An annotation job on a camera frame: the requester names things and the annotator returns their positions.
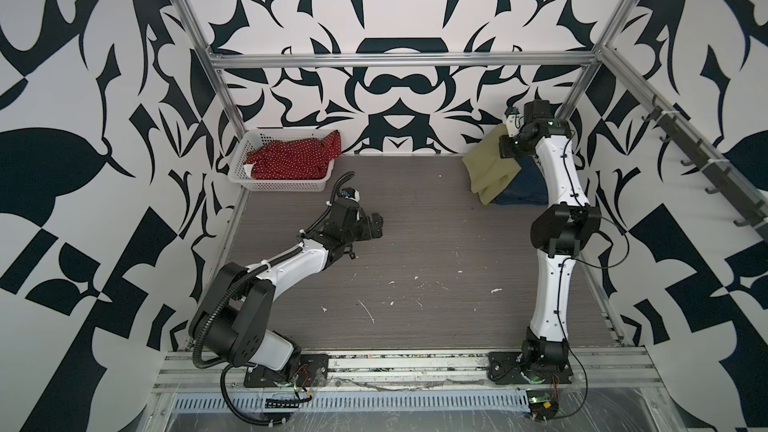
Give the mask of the olive green skirt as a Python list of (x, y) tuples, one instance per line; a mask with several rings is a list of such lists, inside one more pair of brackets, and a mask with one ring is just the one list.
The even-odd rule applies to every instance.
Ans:
[(507, 127), (499, 124), (462, 158), (470, 190), (483, 205), (490, 204), (521, 171), (514, 158), (500, 156), (500, 138), (504, 136), (507, 136)]

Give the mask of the blue denim skirt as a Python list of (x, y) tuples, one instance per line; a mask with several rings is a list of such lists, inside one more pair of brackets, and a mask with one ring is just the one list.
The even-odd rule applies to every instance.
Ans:
[(520, 171), (492, 203), (546, 206), (549, 203), (546, 182), (534, 159), (531, 156), (522, 157), (518, 164)]

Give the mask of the red polka dot skirt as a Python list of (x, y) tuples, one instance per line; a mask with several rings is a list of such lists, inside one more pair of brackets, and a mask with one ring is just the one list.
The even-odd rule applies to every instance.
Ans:
[(249, 152), (242, 168), (254, 180), (319, 180), (341, 155), (341, 145), (336, 130), (323, 138), (273, 141)]

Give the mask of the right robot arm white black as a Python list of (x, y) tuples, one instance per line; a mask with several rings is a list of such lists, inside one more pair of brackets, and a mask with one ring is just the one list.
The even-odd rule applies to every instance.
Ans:
[(550, 102), (536, 99), (505, 113), (499, 139), (504, 159), (534, 160), (546, 186), (548, 207), (533, 222), (538, 283), (532, 319), (518, 359), (523, 370), (564, 370), (568, 365), (567, 308), (576, 260), (597, 231), (602, 215), (577, 177), (570, 124), (555, 117)]

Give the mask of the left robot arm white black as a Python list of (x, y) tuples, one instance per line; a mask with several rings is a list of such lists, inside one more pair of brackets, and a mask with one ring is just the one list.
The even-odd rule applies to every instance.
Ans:
[(383, 227), (383, 217), (367, 214), (356, 191), (345, 188), (327, 202), (312, 226), (299, 231), (296, 244), (288, 250), (247, 266), (224, 265), (189, 325), (193, 366), (261, 366), (292, 373), (301, 349), (268, 329), (274, 301), (342, 257), (354, 259), (354, 244), (380, 239)]

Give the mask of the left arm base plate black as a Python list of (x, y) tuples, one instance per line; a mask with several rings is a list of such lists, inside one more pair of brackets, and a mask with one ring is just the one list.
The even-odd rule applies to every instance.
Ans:
[(293, 355), (278, 371), (263, 365), (248, 367), (244, 386), (255, 389), (288, 385), (309, 388), (322, 385), (327, 380), (329, 360), (328, 354), (300, 353)]

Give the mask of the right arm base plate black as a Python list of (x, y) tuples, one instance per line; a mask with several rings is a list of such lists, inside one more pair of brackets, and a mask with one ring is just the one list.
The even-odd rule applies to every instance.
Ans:
[(570, 384), (573, 377), (570, 364), (562, 367), (539, 362), (524, 365), (521, 352), (492, 351), (487, 358), (487, 377), (497, 385)]

